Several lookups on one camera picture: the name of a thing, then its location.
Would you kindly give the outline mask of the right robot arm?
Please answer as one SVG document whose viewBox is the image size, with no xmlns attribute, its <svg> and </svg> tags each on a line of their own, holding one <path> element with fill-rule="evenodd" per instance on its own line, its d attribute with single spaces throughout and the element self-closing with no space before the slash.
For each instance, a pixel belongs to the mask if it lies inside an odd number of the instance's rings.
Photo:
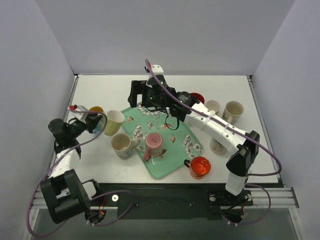
<svg viewBox="0 0 320 240">
<path fill-rule="evenodd" d="M 159 75 L 158 80 L 153 77 L 149 80 L 133 80 L 127 99 L 132 108 L 138 105 L 138 95 L 142 96 L 142 106 L 165 112 L 193 125 L 231 153 L 226 163 L 229 175 L 223 198 L 230 205 L 236 204 L 242 197 L 249 170 L 259 153 L 260 135 L 254 130 L 246 132 L 238 129 L 210 111 L 190 93 L 169 87 L 163 75 Z"/>
</svg>

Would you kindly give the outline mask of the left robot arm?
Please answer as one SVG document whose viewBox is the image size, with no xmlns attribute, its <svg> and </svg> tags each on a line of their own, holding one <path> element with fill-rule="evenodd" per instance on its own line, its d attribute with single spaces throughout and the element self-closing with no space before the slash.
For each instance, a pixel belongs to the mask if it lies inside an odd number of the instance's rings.
<svg viewBox="0 0 320 240">
<path fill-rule="evenodd" d="M 82 154 L 77 137 L 85 131 L 92 133 L 102 118 L 102 114 L 88 114 L 81 120 L 74 118 L 72 123 L 56 118 L 48 124 L 55 138 L 57 162 L 48 177 L 40 183 L 40 189 L 51 219 L 56 224 L 87 211 L 90 205 L 99 205 L 103 200 L 103 193 L 96 188 L 86 192 L 76 173 Z"/>
</svg>

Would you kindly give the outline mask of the pale yellow faceted mug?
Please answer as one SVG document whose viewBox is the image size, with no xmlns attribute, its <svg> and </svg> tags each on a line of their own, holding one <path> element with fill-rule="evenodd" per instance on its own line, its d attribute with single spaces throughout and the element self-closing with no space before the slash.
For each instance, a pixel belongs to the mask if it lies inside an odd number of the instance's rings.
<svg viewBox="0 0 320 240">
<path fill-rule="evenodd" d="M 104 134 L 111 137 L 120 130 L 123 122 L 125 121 L 125 117 L 123 113 L 118 110 L 109 110 L 106 117 L 107 121 Z"/>
</svg>

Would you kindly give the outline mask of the beige patterned mug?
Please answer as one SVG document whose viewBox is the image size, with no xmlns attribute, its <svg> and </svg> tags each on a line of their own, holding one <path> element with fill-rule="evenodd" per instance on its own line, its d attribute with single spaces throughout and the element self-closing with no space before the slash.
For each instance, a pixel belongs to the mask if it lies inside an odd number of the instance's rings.
<svg viewBox="0 0 320 240">
<path fill-rule="evenodd" d="M 131 137 L 126 133 L 118 133 L 111 140 L 111 147 L 121 160 L 133 156 L 134 149 L 141 143 L 140 137 Z"/>
</svg>

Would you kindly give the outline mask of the tall cream floral mug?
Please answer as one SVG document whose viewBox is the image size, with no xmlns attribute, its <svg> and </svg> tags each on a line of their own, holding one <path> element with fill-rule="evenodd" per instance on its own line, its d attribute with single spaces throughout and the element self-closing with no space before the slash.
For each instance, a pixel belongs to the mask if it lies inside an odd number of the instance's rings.
<svg viewBox="0 0 320 240">
<path fill-rule="evenodd" d="M 222 156 L 228 152 L 227 149 L 214 138 L 210 140 L 209 147 L 214 154 L 219 156 Z"/>
</svg>

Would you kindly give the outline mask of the orange mug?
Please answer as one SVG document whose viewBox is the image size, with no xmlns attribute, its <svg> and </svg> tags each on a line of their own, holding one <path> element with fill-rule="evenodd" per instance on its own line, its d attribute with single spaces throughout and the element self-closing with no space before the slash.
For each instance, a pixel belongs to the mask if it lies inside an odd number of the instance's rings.
<svg viewBox="0 0 320 240">
<path fill-rule="evenodd" d="M 197 156 L 192 160 L 185 159 L 183 163 L 194 179 L 204 178 L 212 168 L 210 161 L 203 156 Z"/>
</svg>

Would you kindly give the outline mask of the pink mug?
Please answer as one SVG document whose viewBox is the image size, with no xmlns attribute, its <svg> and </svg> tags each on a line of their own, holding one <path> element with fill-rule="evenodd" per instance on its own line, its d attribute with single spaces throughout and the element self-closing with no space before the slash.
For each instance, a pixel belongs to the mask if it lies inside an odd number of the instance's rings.
<svg viewBox="0 0 320 240">
<path fill-rule="evenodd" d="M 147 134 L 144 143 L 145 152 L 142 159 L 145 162 L 147 162 L 150 158 L 160 157 L 166 152 L 164 149 L 164 139 L 162 135 L 157 132 L 151 132 Z"/>
</svg>

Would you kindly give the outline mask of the black mug red interior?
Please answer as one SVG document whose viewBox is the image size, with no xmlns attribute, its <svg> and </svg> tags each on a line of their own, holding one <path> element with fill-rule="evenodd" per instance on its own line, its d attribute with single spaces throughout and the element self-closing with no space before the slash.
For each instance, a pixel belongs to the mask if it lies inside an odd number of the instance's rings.
<svg viewBox="0 0 320 240">
<path fill-rule="evenodd" d="M 205 98 L 201 94 L 192 92 L 191 95 L 197 98 L 202 104 L 205 104 Z"/>
</svg>

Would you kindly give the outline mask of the blue glazed mug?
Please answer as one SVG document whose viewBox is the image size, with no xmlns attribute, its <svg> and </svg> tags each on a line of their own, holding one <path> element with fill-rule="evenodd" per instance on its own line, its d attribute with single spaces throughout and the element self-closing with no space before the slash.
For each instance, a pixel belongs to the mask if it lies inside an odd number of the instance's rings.
<svg viewBox="0 0 320 240">
<path fill-rule="evenodd" d="M 99 113 L 105 113 L 103 108 L 100 106 L 93 106 L 89 109 L 91 112 L 99 112 Z M 103 130 L 103 127 L 106 123 L 106 118 L 102 115 L 101 120 L 99 123 L 96 125 L 95 129 L 92 131 L 93 134 L 97 135 L 99 132 Z"/>
</svg>

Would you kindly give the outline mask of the cream mug umbrella design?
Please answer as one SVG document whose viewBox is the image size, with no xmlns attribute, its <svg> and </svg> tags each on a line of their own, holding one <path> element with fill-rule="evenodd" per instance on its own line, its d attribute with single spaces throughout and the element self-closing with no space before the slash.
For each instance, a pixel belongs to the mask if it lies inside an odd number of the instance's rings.
<svg viewBox="0 0 320 240">
<path fill-rule="evenodd" d="M 229 101 L 224 108 L 222 119 L 230 124 L 234 124 L 244 113 L 244 106 L 238 101 Z"/>
</svg>

